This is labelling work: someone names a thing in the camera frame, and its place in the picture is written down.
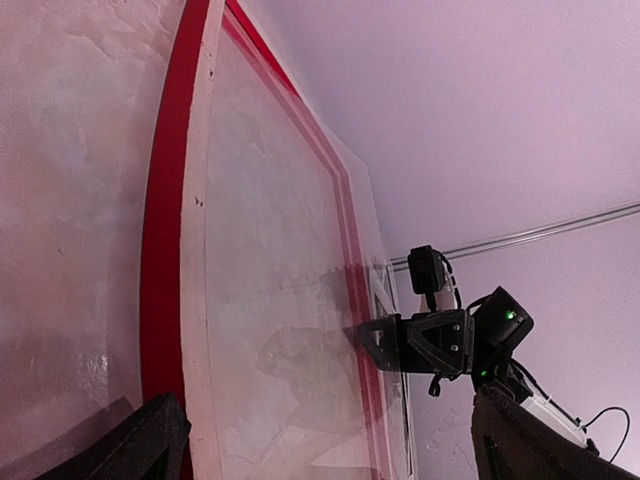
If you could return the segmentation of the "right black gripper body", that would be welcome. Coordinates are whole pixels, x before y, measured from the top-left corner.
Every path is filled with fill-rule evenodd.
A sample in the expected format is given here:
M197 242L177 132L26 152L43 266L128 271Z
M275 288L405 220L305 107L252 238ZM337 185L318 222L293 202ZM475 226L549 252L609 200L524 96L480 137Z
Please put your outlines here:
M463 309L416 313L397 323L400 370L459 376L473 367L475 324Z

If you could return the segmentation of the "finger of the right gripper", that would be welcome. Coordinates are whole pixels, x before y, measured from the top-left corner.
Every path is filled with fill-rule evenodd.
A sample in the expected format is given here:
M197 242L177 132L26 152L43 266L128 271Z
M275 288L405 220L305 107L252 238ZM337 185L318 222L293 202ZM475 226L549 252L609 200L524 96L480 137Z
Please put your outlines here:
M399 371L397 323L400 314L386 314L349 328L350 342L380 371Z

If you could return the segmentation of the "right aluminium corner post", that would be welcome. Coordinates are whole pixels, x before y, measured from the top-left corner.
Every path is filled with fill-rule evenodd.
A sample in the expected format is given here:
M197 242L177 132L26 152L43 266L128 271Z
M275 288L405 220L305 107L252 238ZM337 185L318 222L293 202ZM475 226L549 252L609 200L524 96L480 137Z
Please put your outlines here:
M619 205L597 213L591 213L573 219L566 219L517 233L505 234L493 239L480 240L464 246L453 247L449 250L440 250L440 253L442 253L448 260L468 258L492 251L524 245L563 233L621 220L638 214L639 201L635 200L631 203Z

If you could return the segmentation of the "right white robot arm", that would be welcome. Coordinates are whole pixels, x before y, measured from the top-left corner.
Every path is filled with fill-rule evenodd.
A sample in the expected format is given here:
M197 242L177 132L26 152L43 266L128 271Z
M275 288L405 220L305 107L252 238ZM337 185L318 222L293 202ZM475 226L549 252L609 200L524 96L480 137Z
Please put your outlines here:
M468 376L475 390L495 382L555 433L599 453L581 421L552 400L513 358L534 320L504 288L467 307L458 292L447 287L420 295L426 307L411 317L391 313L357 327L356 338L379 370L430 375L429 395L435 398L440 396L443 380Z

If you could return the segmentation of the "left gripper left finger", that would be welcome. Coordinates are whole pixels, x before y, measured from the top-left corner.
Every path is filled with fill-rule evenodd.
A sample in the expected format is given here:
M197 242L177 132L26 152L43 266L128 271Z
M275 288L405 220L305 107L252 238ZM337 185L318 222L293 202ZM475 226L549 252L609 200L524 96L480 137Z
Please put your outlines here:
M42 479L178 479L191 423L173 393L155 396Z

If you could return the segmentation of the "red wooden picture frame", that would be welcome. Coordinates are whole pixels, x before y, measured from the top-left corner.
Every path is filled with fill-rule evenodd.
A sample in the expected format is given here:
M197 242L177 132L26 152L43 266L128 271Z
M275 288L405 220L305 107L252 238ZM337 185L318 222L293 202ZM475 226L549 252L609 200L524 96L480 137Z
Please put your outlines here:
M240 2L188 2L139 297L143 395L191 423L178 479L392 479L380 370L349 337L378 264L392 276L364 163Z

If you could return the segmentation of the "white mat board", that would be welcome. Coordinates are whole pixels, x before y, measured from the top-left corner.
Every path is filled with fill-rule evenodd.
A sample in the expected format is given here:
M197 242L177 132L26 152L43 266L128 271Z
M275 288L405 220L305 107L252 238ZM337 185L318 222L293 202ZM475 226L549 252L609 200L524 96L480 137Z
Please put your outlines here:
M396 312L394 281L385 265L368 269L370 306L374 319ZM411 416L407 405L407 378L393 371L378 374L384 406L384 425L392 479L413 479Z

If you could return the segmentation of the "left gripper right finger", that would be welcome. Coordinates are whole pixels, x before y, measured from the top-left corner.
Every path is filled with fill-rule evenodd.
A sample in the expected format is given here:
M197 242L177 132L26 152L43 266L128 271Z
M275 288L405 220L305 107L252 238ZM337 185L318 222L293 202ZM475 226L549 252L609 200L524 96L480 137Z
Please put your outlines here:
M563 438L492 384L475 394L471 434L481 480L636 477Z

